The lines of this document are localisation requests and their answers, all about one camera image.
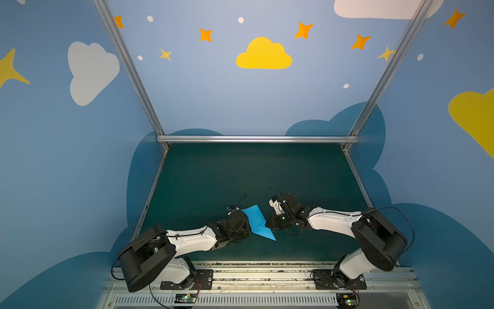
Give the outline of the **blue square paper sheet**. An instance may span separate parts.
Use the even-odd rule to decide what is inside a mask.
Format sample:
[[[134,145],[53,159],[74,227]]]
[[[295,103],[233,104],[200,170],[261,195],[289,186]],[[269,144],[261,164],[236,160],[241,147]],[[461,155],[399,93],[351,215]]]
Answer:
[[[250,224],[251,232],[263,238],[270,239],[276,242],[276,238],[272,232],[272,230],[266,227],[266,219],[262,214],[258,205],[253,205],[246,209],[242,210],[245,215],[248,217],[248,221]]]

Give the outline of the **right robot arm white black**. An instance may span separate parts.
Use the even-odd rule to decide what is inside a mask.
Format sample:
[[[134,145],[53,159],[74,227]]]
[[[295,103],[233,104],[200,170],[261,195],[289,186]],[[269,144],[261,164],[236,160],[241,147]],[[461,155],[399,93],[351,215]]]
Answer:
[[[378,209],[344,212],[304,207],[291,194],[274,196],[269,205],[275,213],[266,226],[273,230],[292,227],[326,230],[354,238],[359,248],[342,257],[329,275],[328,285],[349,288],[362,274],[374,269],[391,271],[409,241]]]

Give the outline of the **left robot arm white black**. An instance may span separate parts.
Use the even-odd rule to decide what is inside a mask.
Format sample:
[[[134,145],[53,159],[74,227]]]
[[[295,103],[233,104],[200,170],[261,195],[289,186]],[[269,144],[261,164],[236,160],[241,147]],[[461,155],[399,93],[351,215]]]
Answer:
[[[151,284],[175,258],[199,251],[214,251],[252,234],[248,215],[236,209],[224,220],[185,231],[154,225],[124,247],[117,256],[129,292]]]

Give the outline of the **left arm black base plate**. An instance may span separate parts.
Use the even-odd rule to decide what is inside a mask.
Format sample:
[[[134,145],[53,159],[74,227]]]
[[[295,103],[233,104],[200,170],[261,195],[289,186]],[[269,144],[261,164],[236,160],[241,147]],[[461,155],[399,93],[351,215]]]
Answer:
[[[212,288],[212,280],[214,271],[212,269],[202,269],[193,271],[181,283],[172,283],[171,281],[162,281],[160,283],[161,290],[210,290]]]

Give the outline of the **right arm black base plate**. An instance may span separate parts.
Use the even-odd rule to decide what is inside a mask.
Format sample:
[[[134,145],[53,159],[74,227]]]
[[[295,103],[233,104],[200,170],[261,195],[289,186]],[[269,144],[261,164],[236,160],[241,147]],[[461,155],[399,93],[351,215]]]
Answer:
[[[315,269],[311,271],[310,278],[318,290],[366,290],[367,284],[363,275],[356,279],[349,279],[342,272],[333,272],[332,269]]]

